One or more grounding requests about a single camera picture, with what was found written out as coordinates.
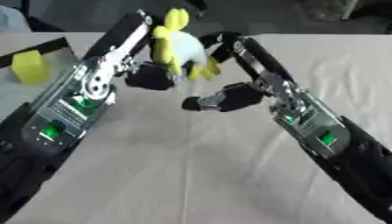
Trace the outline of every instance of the robotic finger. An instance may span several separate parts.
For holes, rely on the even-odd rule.
[[[254,89],[250,83],[240,82],[225,86],[221,91],[208,97],[188,97],[183,101],[182,109],[229,112],[256,105],[262,98],[263,93]]]

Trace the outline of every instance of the black robotic finger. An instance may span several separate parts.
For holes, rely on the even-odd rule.
[[[174,86],[164,67],[149,62],[140,65],[137,71],[128,72],[125,83],[130,87],[151,90],[167,90]]]
[[[218,110],[229,112],[260,103],[263,93],[252,88],[248,83],[236,83],[225,86],[220,92],[208,97],[188,97],[182,108],[191,111]]]

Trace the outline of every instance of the screw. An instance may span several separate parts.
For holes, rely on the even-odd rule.
[[[144,22],[145,22],[147,25],[152,25],[152,18],[151,18],[151,17],[146,17],[146,18],[144,19]]]
[[[242,52],[242,50],[243,50],[243,45],[242,45],[241,41],[239,41],[239,40],[235,41],[235,43],[234,43],[234,51],[236,53],[240,53],[240,52]]]

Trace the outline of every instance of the robotic hand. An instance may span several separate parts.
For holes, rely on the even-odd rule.
[[[206,47],[219,43],[218,62],[234,57],[251,82],[224,87],[208,97],[189,97],[183,109],[220,112],[242,109],[273,97],[273,119],[304,152],[378,219],[392,223],[392,154],[366,131],[336,115],[252,38],[222,32],[200,39]]]
[[[187,12],[177,9],[165,20],[142,10],[125,16],[72,71],[0,123],[0,223],[39,191],[116,102],[114,78],[125,76],[133,88],[166,90],[185,77],[211,80],[219,73],[198,39],[181,31],[188,22]],[[136,59],[145,46],[152,62]]]

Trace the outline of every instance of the black wire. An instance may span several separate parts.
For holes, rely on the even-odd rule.
[[[21,0],[21,1],[20,1],[20,11],[21,11],[26,17],[29,17],[29,13],[30,13],[30,0]]]

